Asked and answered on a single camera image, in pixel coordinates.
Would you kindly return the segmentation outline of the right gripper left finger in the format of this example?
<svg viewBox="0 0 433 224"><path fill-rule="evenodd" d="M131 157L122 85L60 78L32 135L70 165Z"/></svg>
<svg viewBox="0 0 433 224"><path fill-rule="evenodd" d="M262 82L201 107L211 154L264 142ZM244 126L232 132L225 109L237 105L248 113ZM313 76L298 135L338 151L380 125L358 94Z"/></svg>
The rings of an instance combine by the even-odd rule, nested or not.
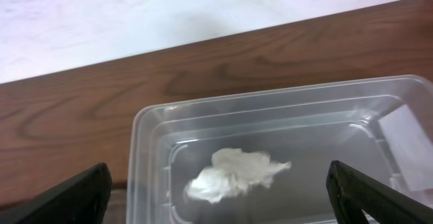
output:
<svg viewBox="0 0 433 224"><path fill-rule="evenodd" d="M100 162L35 198L1 212L1 224L102 224L112 189Z"/></svg>

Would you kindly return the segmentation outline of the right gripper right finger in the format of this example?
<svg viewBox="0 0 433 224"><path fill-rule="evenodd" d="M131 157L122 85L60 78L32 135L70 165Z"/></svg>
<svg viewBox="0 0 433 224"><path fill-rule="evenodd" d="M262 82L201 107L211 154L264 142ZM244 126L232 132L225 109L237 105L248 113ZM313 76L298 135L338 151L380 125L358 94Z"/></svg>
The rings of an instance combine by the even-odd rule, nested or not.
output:
<svg viewBox="0 0 433 224"><path fill-rule="evenodd" d="M331 162L326 188L339 224L432 224L432 209L343 162Z"/></svg>

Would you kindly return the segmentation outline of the white tissue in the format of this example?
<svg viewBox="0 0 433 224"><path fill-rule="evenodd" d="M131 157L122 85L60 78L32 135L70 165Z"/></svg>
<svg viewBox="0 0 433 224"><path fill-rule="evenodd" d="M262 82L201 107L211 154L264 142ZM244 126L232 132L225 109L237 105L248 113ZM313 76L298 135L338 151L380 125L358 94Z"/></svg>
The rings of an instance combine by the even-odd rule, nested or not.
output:
<svg viewBox="0 0 433 224"><path fill-rule="evenodd" d="M271 160L268 153L247 153L239 148L218 150L212 155L211 163L185 186L188 198L217 204L224 198L246 195L259 185L270 188L274 176L292 167L290 161Z"/></svg>

